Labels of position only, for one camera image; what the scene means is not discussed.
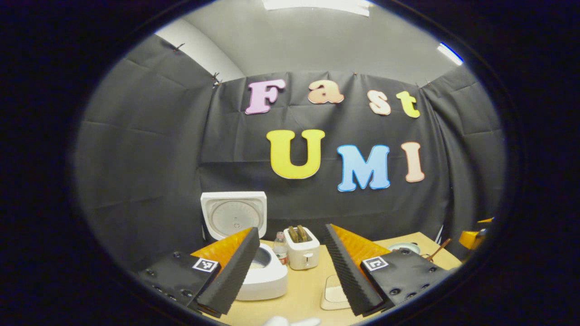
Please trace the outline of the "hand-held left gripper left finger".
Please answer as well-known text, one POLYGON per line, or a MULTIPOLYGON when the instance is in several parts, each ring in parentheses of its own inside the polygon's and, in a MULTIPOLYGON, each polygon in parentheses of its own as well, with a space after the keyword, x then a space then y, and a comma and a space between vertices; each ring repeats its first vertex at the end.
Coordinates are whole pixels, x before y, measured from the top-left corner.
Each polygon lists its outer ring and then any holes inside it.
POLYGON ((229 312, 259 245, 251 227, 190 254, 176 250, 138 275, 180 305, 219 318, 229 312))

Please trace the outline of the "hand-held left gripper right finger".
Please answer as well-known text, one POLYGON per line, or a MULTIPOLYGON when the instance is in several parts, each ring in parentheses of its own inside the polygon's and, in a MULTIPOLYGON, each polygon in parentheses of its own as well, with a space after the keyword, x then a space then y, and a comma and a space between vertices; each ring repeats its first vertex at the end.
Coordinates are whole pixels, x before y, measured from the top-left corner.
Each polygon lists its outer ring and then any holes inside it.
POLYGON ((356 316, 401 305, 449 275, 410 249, 387 250, 337 225, 325 228, 328 254, 356 316))

